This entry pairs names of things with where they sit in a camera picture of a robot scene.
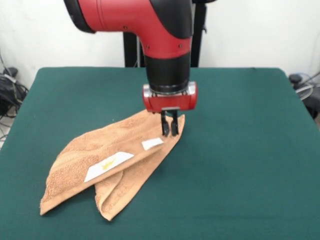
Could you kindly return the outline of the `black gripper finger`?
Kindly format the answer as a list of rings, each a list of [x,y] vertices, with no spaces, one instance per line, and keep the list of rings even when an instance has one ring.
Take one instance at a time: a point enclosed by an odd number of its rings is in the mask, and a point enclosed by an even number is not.
[[[171,110],[172,122],[171,122],[171,134],[172,136],[177,136],[179,134],[179,124],[178,124],[178,111]]]
[[[161,118],[162,135],[167,137],[169,135],[169,124],[166,120],[166,112],[164,110],[161,111],[160,118]]]

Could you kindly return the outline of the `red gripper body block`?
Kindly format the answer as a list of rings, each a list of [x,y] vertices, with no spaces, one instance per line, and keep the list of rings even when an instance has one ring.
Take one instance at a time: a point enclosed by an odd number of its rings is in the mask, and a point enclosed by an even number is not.
[[[187,88],[180,93],[159,94],[153,92],[148,84],[144,84],[142,99],[146,110],[151,113],[171,110],[189,111],[196,107],[198,86],[195,81],[190,81]]]

